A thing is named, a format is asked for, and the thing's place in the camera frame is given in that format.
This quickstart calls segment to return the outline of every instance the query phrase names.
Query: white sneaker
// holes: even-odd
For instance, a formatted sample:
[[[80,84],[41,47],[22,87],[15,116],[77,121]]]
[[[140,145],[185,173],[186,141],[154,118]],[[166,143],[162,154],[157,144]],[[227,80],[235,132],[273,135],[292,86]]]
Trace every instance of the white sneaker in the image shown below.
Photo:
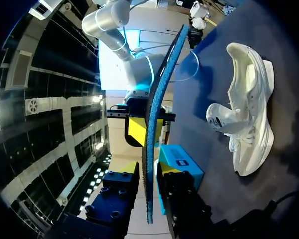
[[[230,137],[234,170],[247,176],[264,163],[274,142],[266,109],[274,90],[274,71],[271,62],[248,46],[230,43],[227,52],[234,64],[228,90],[231,109],[213,103],[206,118],[217,132]]]

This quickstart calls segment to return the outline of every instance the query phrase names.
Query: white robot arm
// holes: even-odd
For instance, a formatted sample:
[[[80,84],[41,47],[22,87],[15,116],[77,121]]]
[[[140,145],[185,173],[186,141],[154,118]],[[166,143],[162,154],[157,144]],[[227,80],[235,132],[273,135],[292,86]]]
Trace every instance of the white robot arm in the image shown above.
[[[126,39],[117,30],[129,22],[130,5],[131,0],[107,0],[82,21],[85,34],[104,42],[122,60],[129,85],[125,102],[130,97],[148,97],[151,83],[164,59],[162,54],[131,54]]]

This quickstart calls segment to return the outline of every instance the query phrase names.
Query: blue box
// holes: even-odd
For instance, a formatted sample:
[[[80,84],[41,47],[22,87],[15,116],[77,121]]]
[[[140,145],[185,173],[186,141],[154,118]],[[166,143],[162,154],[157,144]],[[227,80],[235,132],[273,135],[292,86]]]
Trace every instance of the blue box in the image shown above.
[[[160,147],[158,161],[165,163],[181,172],[188,171],[194,177],[195,189],[199,189],[205,173],[180,145],[162,145]],[[161,195],[159,195],[159,200],[161,212],[163,215],[166,215],[166,210],[164,208]]]

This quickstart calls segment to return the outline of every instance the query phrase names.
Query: table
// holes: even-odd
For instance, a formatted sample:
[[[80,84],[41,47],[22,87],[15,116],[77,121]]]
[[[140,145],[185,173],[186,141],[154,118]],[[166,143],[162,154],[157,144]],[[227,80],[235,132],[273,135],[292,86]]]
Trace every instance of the table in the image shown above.
[[[249,0],[226,17],[194,50],[200,61],[198,74],[174,86],[176,122],[170,144],[180,144],[205,171],[199,194],[212,206],[214,221],[233,222],[299,189],[299,7],[271,4]],[[226,46],[231,42],[254,48],[273,63],[275,73],[267,105],[274,145],[263,166],[247,177],[234,173],[229,138],[214,132],[205,117],[211,103],[229,102],[233,64]],[[176,80],[195,72],[192,54],[180,68]],[[283,232],[299,230],[299,198],[279,204],[273,216]]]

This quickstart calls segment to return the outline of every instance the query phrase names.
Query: blue sponge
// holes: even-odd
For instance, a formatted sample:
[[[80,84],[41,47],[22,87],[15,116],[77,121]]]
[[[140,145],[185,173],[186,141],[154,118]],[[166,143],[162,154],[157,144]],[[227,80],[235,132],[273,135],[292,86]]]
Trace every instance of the blue sponge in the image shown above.
[[[153,193],[154,193],[154,146],[155,132],[161,103],[169,80],[183,48],[189,27],[184,25],[163,60],[152,84],[146,110],[146,145],[142,151],[143,181],[147,203],[147,221],[153,223]]]

